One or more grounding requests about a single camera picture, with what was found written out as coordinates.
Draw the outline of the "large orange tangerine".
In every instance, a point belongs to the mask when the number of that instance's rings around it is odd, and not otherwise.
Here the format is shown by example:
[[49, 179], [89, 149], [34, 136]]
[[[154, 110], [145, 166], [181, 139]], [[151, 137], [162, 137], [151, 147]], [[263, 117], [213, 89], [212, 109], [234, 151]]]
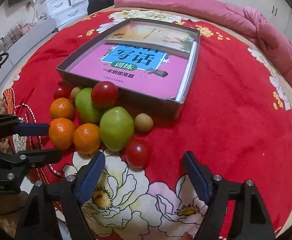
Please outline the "large orange tangerine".
[[67, 150], [73, 143], [74, 123], [66, 118], [56, 118], [51, 121], [49, 128], [49, 138], [55, 148]]

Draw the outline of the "small orange tangerine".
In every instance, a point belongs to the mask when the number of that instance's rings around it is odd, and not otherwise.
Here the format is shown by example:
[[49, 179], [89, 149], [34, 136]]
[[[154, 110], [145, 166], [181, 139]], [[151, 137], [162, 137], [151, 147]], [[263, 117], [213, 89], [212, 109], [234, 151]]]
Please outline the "small orange tangerine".
[[69, 99], [58, 98], [50, 106], [50, 117], [52, 119], [66, 118], [73, 120], [75, 109]]

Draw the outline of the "red cherry tomato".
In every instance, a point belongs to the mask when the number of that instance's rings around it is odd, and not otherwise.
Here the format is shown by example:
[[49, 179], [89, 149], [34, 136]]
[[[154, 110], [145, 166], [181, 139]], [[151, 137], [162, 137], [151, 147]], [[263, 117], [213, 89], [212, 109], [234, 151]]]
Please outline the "red cherry tomato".
[[112, 107], [119, 96], [119, 90], [114, 83], [102, 81], [97, 83], [91, 91], [91, 100], [98, 108]]
[[143, 141], [134, 139], [125, 147], [125, 159], [134, 168], [146, 168], [151, 158], [151, 148]]
[[66, 98], [68, 99], [71, 94], [72, 87], [69, 86], [59, 86], [57, 89], [53, 92], [53, 98], [59, 99], [59, 98]]

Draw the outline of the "green apple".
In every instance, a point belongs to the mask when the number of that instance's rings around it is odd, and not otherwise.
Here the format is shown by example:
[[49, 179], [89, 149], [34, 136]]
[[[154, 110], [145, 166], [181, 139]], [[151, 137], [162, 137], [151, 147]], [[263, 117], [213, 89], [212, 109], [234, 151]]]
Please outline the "green apple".
[[123, 107], [107, 110], [100, 119], [100, 138], [111, 151], [118, 152], [125, 148], [133, 138], [134, 120]]
[[93, 104], [91, 92], [90, 87], [81, 89], [75, 97], [75, 108], [82, 122], [98, 124], [103, 111]]

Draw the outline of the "small brown longan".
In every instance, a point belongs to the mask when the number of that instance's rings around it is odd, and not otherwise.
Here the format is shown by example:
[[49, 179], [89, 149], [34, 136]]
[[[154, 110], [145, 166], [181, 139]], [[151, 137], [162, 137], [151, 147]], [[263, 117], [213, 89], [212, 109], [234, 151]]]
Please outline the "small brown longan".
[[154, 125], [154, 121], [149, 115], [140, 113], [135, 117], [134, 124], [138, 131], [149, 132]]
[[74, 87], [72, 90], [71, 90], [71, 93], [70, 93], [70, 97], [75, 100], [77, 94], [81, 91], [81, 87]]

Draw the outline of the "red floral blanket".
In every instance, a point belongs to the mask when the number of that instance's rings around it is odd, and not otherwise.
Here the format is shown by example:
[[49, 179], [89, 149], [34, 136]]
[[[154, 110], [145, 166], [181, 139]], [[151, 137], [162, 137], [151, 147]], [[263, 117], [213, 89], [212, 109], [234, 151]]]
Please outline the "red floral blanket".
[[129, 18], [164, 20], [200, 31], [195, 76], [175, 120], [156, 117], [147, 168], [134, 171], [123, 150], [100, 145], [106, 165], [83, 212], [100, 239], [181, 239], [200, 227], [206, 205], [182, 166], [184, 152], [237, 182], [251, 179], [279, 233], [292, 210], [292, 110], [277, 75], [248, 45], [202, 21], [156, 11], [98, 12], [54, 35], [3, 92], [8, 113], [51, 122], [57, 65], [84, 43]]

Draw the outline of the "white drawer cabinet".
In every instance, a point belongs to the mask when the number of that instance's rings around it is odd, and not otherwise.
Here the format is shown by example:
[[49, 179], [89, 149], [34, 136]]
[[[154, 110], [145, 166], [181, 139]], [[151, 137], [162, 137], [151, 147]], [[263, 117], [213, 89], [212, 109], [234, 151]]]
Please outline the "white drawer cabinet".
[[74, 21], [88, 15], [89, 0], [45, 0], [39, 7], [38, 13], [45, 14], [56, 22], [59, 31]]

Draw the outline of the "black bag on floor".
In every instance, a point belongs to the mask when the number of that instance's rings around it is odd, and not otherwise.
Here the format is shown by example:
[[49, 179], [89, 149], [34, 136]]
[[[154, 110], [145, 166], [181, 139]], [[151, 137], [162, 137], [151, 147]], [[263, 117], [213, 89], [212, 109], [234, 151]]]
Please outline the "black bag on floor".
[[106, 9], [113, 6], [115, 0], [89, 0], [89, 6], [87, 8], [88, 15]]

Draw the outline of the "pink Chinese workbook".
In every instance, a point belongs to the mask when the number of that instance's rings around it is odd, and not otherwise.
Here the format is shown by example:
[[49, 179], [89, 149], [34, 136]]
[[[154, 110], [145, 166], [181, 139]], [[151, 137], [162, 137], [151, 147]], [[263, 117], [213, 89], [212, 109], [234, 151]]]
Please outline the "pink Chinese workbook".
[[160, 50], [104, 43], [69, 69], [71, 74], [161, 99], [175, 99], [188, 60]]

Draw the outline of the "grey cardboard box tray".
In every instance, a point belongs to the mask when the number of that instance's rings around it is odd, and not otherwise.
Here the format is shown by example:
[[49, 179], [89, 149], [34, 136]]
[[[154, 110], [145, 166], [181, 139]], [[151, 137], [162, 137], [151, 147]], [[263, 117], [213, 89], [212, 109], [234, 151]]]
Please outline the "grey cardboard box tray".
[[121, 99], [176, 119], [192, 83], [200, 33], [169, 22], [131, 18], [92, 38], [57, 66], [75, 86], [114, 83]]

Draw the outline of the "pink quilt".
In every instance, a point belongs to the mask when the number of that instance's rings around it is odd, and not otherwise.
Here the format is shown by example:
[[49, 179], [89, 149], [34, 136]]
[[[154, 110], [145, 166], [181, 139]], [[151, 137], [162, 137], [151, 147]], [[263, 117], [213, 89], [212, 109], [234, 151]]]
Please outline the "pink quilt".
[[254, 8], [217, 0], [115, 0], [115, 7], [177, 12], [232, 29], [258, 46], [292, 87], [292, 44]]

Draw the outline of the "sunflower cover book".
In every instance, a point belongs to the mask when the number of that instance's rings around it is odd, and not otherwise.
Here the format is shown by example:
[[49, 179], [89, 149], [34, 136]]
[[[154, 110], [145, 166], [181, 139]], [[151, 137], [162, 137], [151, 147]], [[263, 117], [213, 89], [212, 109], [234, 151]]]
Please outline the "sunflower cover book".
[[159, 46], [190, 53], [196, 37], [191, 31], [164, 24], [130, 22], [111, 33], [106, 40], [116, 44]]

